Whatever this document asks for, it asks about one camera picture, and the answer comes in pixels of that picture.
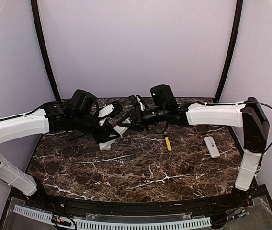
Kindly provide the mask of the yellow handled screwdriver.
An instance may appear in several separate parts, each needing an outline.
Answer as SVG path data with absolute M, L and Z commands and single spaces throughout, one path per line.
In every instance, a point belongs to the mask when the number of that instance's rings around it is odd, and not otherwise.
M 171 143 L 170 143 L 170 140 L 169 140 L 169 137 L 167 134 L 164 134 L 164 140 L 166 143 L 167 150 L 172 151 L 172 146 L 171 146 Z

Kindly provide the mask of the slim white remote control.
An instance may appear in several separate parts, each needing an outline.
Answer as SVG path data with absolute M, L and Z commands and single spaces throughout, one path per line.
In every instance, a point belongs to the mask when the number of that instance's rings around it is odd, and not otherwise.
M 118 126 L 116 125 L 114 127 L 113 132 L 110 134 L 110 136 L 108 137 L 107 141 L 104 143 L 100 143 L 99 144 L 99 149 L 101 151 L 105 151 L 105 150 L 110 150 L 111 149 L 111 145 L 118 139 L 121 138 L 124 134 L 125 131 L 128 130 L 128 127 L 124 127 L 124 126 Z

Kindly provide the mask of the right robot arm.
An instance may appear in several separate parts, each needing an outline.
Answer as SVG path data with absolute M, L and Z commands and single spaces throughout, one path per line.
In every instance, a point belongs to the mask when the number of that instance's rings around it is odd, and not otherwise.
M 235 190 L 227 198 L 227 204 L 237 208 L 246 199 L 247 191 L 255 174 L 259 171 L 263 155 L 270 148 L 267 145 L 270 124 L 260 103 L 250 97 L 236 103 L 182 103 L 178 104 L 171 87 L 161 84 L 150 89 L 154 108 L 141 109 L 142 101 L 131 95 L 133 108 L 117 122 L 121 127 L 136 131 L 148 130 L 149 126 L 166 122 L 181 127 L 216 125 L 242 128 L 244 132 L 244 153 Z

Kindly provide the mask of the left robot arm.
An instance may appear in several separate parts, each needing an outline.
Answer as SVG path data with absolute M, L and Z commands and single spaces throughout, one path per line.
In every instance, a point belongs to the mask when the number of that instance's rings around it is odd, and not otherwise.
M 77 89 L 70 99 L 46 102 L 32 111 L 0 118 L 0 180 L 31 197 L 40 209 L 46 209 L 50 197 L 45 195 L 40 180 L 11 163 L 1 150 L 8 143 L 20 144 L 31 137 L 61 131 L 90 134 L 97 144 L 107 143 L 120 136 L 107 119 L 121 111 L 119 101 L 100 107 L 96 96 Z

